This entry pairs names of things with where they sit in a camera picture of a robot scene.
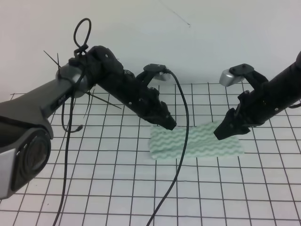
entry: black cable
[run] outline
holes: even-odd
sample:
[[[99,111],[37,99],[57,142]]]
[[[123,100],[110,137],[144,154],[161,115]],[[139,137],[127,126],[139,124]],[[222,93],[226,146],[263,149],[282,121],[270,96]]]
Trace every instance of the black cable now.
[[[89,22],[89,29],[88,29],[87,36],[86,36],[84,43],[80,46],[78,44],[78,42],[76,41],[76,33],[77,33],[77,30],[79,29],[79,27],[81,26],[81,24],[85,21]],[[89,18],[84,18],[77,24],[77,26],[74,30],[73,40],[74,40],[75,45],[78,47],[78,49],[76,51],[78,51],[80,55],[82,54],[82,52],[84,52],[85,54],[87,53],[86,52],[86,49],[88,48],[87,42],[88,42],[88,39],[89,39],[89,36],[91,33],[91,28],[92,28],[91,20]]]
[[[62,118],[61,118],[61,120],[62,120],[62,127],[63,127],[63,129],[65,130],[65,132],[68,132],[68,128],[66,128],[65,127],[65,124],[64,124],[64,111],[65,111],[65,103],[63,103],[63,105],[62,105]],[[70,133],[76,133],[76,132],[79,132],[79,131],[81,131],[82,129],[83,129],[83,125],[79,125],[77,128],[76,128],[76,130],[73,130],[73,131],[71,131]]]
[[[298,107],[300,107],[300,106],[301,106],[301,103],[300,103],[300,104],[297,104],[297,105],[291,105],[291,106],[289,106],[289,108],[294,109],[294,108],[298,108]]]
[[[82,52],[86,53],[85,50],[83,50],[81,52],[81,46],[79,46],[79,44],[77,43],[76,41],[76,32],[79,28],[79,26],[84,22],[88,20],[89,21],[89,31],[88,31],[88,34],[87,34],[87,37],[85,39],[85,42],[84,42],[84,45],[87,45],[87,40],[89,38],[89,35],[90,35],[90,32],[91,32],[91,21],[90,19],[88,18],[85,18],[83,20],[81,20],[79,22],[79,24],[76,26],[76,29],[74,31],[74,35],[73,35],[73,39],[74,39],[74,42],[75,44],[79,47],[79,54],[81,55]],[[84,78],[85,76],[85,70],[86,70],[86,65],[84,65],[84,69],[80,75],[80,78],[76,81],[76,83],[74,84],[73,86],[73,92],[72,92],[72,96],[71,96],[71,105],[70,105],[70,118],[69,118],[69,127],[68,127],[68,132],[67,132],[67,139],[66,139],[66,149],[65,149],[65,161],[64,161],[64,177],[63,177],[63,190],[62,190],[62,196],[61,196],[61,202],[60,202],[60,206],[59,206],[59,209],[57,211],[57,214],[56,214],[56,217],[55,217],[55,220],[53,222],[53,226],[56,225],[57,223],[57,220],[60,216],[60,213],[61,213],[61,210],[62,210],[62,206],[63,206],[63,202],[64,202],[64,197],[65,197],[65,190],[66,190],[66,181],[67,181],[67,166],[68,166],[68,149],[69,149],[69,141],[70,141],[70,135],[71,135],[71,127],[72,127],[72,117],[73,117],[73,104],[74,104],[74,97],[75,97],[75,92],[78,90],[79,88],[79,84],[80,82],[82,81],[82,79]]]
[[[117,107],[117,108],[121,109],[121,108],[118,107],[117,105],[114,105],[114,104],[110,103],[109,101],[106,101],[106,100],[104,100],[104,99],[102,99],[102,98],[100,98],[100,97],[97,97],[97,96],[93,95],[93,94],[90,93],[90,92],[87,92],[86,94],[88,94],[89,96],[92,96],[92,97],[94,97],[94,98],[96,98],[96,99],[99,99],[99,100],[101,100],[101,101],[104,101],[104,102],[106,102],[107,104],[110,104],[110,105],[112,105],[112,106],[114,106],[114,107]]]
[[[186,100],[185,100],[185,96],[183,94],[183,91],[182,91],[182,88],[180,86],[180,83],[176,77],[176,75],[170,71],[170,70],[166,70],[166,73],[169,73],[173,76],[175,82],[177,83],[177,86],[179,88],[179,91],[180,91],[180,94],[181,94],[181,97],[183,99],[183,102],[184,102],[184,106],[185,106],[185,111],[186,111],[186,135],[185,135],[185,141],[184,141],[184,147],[183,147],[183,151],[182,151],[182,155],[181,155],[181,159],[180,159],[180,162],[179,162],[179,166],[178,166],[178,169],[177,169],[177,172],[175,174],[175,177],[174,177],[174,180],[172,181],[169,189],[167,190],[166,194],[164,195],[164,197],[161,199],[160,203],[158,204],[158,206],[156,207],[154,213],[152,214],[152,216],[150,217],[149,221],[147,222],[146,226],[150,226],[152,220],[154,219],[156,213],[158,212],[158,210],[160,209],[161,205],[163,204],[164,200],[167,198],[168,194],[170,193],[171,189],[173,189],[173,186],[174,184],[176,183],[177,179],[178,179],[178,175],[180,173],[180,169],[181,169],[181,166],[182,166],[182,163],[183,163],[183,159],[184,159],[184,155],[185,155],[185,151],[186,151],[186,146],[187,146],[187,142],[188,142],[188,133],[189,133],[189,112],[188,112],[188,107],[187,107],[187,103],[186,103]]]
[[[90,105],[90,95],[88,95],[88,105],[87,105],[87,108],[86,108],[86,112],[85,112],[85,114],[84,114],[84,118],[85,118],[85,116],[86,116],[86,114],[87,114],[87,112],[88,112],[89,105]]]
[[[73,106],[74,103],[74,92],[71,96],[71,105]],[[68,166],[68,148],[69,148],[69,140],[70,140],[70,134],[71,134],[71,125],[72,125],[72,116],[73,116],[73,107],[70,106],[70,119],[69,119],[69,127],[68,127],[68,133],[67,133],[67,139],[66,139],[66,149],[65,149],[65,164],[64,164],[64,178],[63,178],[63,191],[62,191],[62,197],[61,197],[61,202],[60,206],[58,208],[55,220],[53,222],[53,226],[56,225],[56,222],[60,216],[63,202],[64,202],[64,197],[65,197],[65,190],[66,190],[66,181],[67,181],[67,166]]]

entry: grid paper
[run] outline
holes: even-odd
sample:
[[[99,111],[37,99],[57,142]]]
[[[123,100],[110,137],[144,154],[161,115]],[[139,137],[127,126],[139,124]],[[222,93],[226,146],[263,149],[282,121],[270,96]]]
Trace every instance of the grid paper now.
[[[185,108],[175,85],[156,87],[178,126]],[[222,120],[237,96],[252,90],[241,83],[183,84],[190,125]],[[100,87],[75,100],[65,202],[60,226],[144,226],[171,184],[178,161],[153,160],[151,124]],[[70,101],[65,106],[68,121]],[[1,226],[51,226],[61,199],[66,133],[61,108],[49,118],[52,152],[44,170],[7,200],[0,201]],[[178,181],[153,226],[300,226],[301,108],[287,109],[239,136],[240,157],[184,159]]]

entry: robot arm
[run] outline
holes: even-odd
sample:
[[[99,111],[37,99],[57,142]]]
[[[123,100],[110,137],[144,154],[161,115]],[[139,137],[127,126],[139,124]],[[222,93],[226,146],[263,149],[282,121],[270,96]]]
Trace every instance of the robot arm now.
[[[155,88],[147,87],[164,72],[164,65],[148,65],[135,77],[108,48],[96,46],[71,58],[55,80],[0,103],[0,199],[10,197],[45,167],[53,138],[47,118],[73,93],[81,97],[98,84],[139,117],[172,130],[176,122],[167,105]]]
[[[301,52],[296,61],[268,81],[250,65],[238,65],[223,71],[220,84],[227,87],[244,78],[254,88],[238,96],[236,110],[231,108],[214,134],[219,139],[250,132],[274,115],[301,99]]]

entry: white backdrop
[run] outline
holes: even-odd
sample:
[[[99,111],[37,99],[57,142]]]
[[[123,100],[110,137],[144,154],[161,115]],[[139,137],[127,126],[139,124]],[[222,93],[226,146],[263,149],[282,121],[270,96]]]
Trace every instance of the white backdrop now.
[[[300,0],[1,0],[0,98],[52,80],[56,66],[43,50],[65,64],[85,17],[90,47],[110,48],[135,73],[165,64],[182,82],[218,82],[241,63],[272,78],[301,50]]]

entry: green wavy patterned cloth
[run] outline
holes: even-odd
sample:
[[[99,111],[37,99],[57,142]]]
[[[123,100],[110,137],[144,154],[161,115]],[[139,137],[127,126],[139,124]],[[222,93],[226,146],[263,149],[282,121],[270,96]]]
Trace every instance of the green wavy patterned cloth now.
[[[213,132],[220,123],[220,121],[215,121],[191,127],[185,157],[220,157],[243,154],[244,150],[236,136],[224,140],[218,140],[215,137]],[[175,128],[170,131],[159,126],[152,127],[149,142],[152,158],[180,158],[185,134],[186,128]]]

